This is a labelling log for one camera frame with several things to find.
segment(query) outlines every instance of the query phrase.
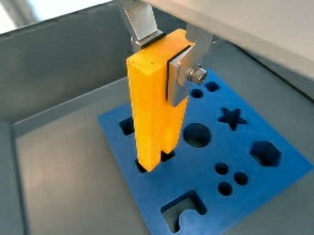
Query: small round hole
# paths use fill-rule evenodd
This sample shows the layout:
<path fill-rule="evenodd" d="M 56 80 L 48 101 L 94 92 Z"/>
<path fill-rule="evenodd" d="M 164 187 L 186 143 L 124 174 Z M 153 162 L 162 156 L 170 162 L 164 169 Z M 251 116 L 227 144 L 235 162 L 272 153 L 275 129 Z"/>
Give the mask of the small round hole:
<path fill-rule="evenodd" d="M 209 129 L 200 123 L 190 123 L 182 130 L 182 138 L 189 146 L 204 147 L 211 140 Z"/>
<path fill-rule="evenodd" d="M 245 173 L 237 172 L 233 174 L 233 181 L 239 185 L 245 185 L 248 182 L 248 177 Z"/>
<path fill-rule="evenodd" d="M 200 89 L 193 89 L 190 91 L 190 96 L 196 99 L 201 98 L 201 90 Z"/>
<path fill-rule="evenodd" d="M 209 92 L 215 92 L 219 89 L 219 86 L 215 82 L 209 82 L 208 84 L 204 85 L 204 87 Z"/>
<path fill-rule="evenodd" d="M 228 182 L 220 182 L 217 185 L 217 191 L 221 195 L 228 196 L 231 194 L 231 184 Z"/>
<path fill-rule="evenodd" d="M 219 162 L 215 165 L 215 170 L 216 170 L 217 174 L 227 174 L 228 170 L 229 170 L 229 167 L 228 167 L 228 165 L 224 162 Z"/>

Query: hole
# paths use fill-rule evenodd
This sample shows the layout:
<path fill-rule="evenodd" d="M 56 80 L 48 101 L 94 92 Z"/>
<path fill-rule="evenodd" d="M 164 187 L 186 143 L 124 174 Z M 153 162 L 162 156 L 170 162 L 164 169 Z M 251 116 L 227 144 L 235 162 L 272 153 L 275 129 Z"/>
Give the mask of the hole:
<path fill-rule="evenodd" d="M 182 195 L 176 197 L 160 209 L 162 218 L 168 224 L 172 233 L 180 230 L 178 217 L 185 209 L 193 209 L 202 215 L 207 212 L 205 205 L 193 189 L 186 191 Z"/>
<path fill-rule="evenodd" d="M 227 123 L 232 131 L 236 130 L 237 124 L 247 124 L 247 121 L 240 118 L 240 109 L 235 108 L 229 111 L 228 108 L 220 108 L 223 116 L 217 119 L 217 122 Z"/>
<path fill-rule="evenodd" d="M 184 128 L 182 138 L 189 146 L 204 147 L 211 140 L 209 129 L 200 123 L 190 123 Z"/>
<path fill-rule="evenodd" d="M 165 162 L 168 159 L 173 157 L 173 155 L 174 155 L 173 151 L 170 151 L 169 153 L 165 153 L 164 151 L 161 151 L 160 160 Z"/>
<path fill-rule="evenodd" d="M 193 89 L 190 91 L 190 96 L 196 99 L 201 98 L 201 90 L 200 89 Z"/>
<path fill-rule="evenodd" d="M 141 165 L 138 163 L 138 159 L 134 160 L 134 164 L 137 166 L 137 169 L 138 169 L 140 173 L 146 173 L 145 169 L 141 167 Z"/>
<path fill-rule="evenodd" d="M 220 182 L 217 185 L 217 191 L 221 195 L 228 196 L 231 194 L 231 184 L 228 182 Z"/>
<path fill-rule="evenodd" d="M 276 167 L 279 165 L 280 152 L 269 141 L 253 141 L 249 155 L 260 166 Z"/>
<path fill-rule="evenodd" d="M 209 82 L 208 84 L 204 85 L 204 87 L 209 92 L 215 92 L 219 89 L 219 86 L 215 82 Z"/>
<path fill-rule="evenodd" d="M 133 120 L 132 117 L 129 117 L 128 119 L 120 121 L 118 123 L 122 133 L 125 135 L 129 135 L 130 133 L 133 133 Z"/>
<path fill-rule="evenodd" d="M 245 185 L 248 182 L 248 177 L 245 173 L 237 172 L 233 174 L 233 181 L 239 185 Z"/>
<path fill-rule="evenodd" d="M 216 170 L 217 174 L 227 174 L 228 170 L 229 170 L 229 167 L 228 167 L 228 165 L 224 162 L 219 162 L 215 165 L 215 170 Z"/>

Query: blue foam board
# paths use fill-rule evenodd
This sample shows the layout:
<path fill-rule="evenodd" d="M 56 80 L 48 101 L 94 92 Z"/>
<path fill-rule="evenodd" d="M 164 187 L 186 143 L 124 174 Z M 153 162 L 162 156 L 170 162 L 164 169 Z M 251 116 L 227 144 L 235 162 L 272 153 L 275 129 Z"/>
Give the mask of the blue foam board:
<path fill-rule="evenodd" d="M 312 169 L 239 95 L 208 74 L 201 86 L 192 85 L 173 156 L 150 173 L 141 173 L 134 163 L 129 104 L 98 116 L 150 234 L 220 234 Z M 170 230 L 164 214 L 185 197 L 200 210 L 176 210 Z"/>

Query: white surface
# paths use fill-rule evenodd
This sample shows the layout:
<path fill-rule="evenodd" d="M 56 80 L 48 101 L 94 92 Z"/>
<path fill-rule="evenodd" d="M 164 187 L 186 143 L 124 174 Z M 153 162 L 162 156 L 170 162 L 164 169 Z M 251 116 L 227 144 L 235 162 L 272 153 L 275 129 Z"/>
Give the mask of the white surface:
<path fill-rule="evenodd" d="M 27 0 L 37 20 L 58 17 L 66 13 L 81 10 L 88 6 L 102 4 L 110 0 Z"/>
<path fill-rule="evenodd" d="M 314 79 L 312 0 L 142 0 Z"/>
<path fill-rule="evenodd" d="M 7 16 L 7 13 L 0 3 L 0 33 L 5 33 L 10 30 L 13 30 L 15 27 L 13 25 L 13 22 Z"/>

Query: metal bracket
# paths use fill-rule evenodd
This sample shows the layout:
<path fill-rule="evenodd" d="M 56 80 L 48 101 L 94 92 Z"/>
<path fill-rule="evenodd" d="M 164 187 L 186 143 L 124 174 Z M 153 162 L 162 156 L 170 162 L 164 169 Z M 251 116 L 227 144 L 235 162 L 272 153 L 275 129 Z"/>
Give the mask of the metal bracket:
<path fill-rule="evenodd" d="M 152 7 L 138 0 L 114 0 L 121 17 L 130 35 L 133 52 L 150 45 L 164 37 L 157 30 Z M 215 43 L 215 36 L 202 29 L 186 24 L 186 40 L 193 43 L 168 62 L 165 99 L 172 106 L 177 106 L 188 96 L 189 82 L 201 84 L 207 72 L 196 62 Z"/>
<path fill-rule="evenodd" d="M 216 36 L 200 28 L 186 24 L 186 40 L 193 42 L 168 62 L 168 83 L 166 83 L 166 100 L 172 106 L 177 106 L 188 96 L 190 82 L 201 84 L 207 72 L 196 62 L 216 42 Z"/>
<path fill-rule="evenodd" d="M 130 35 L 133 52 L 150 45 L 164 37 L 157 30 L 152 7 L 138 0 L 114 0 Z"/>

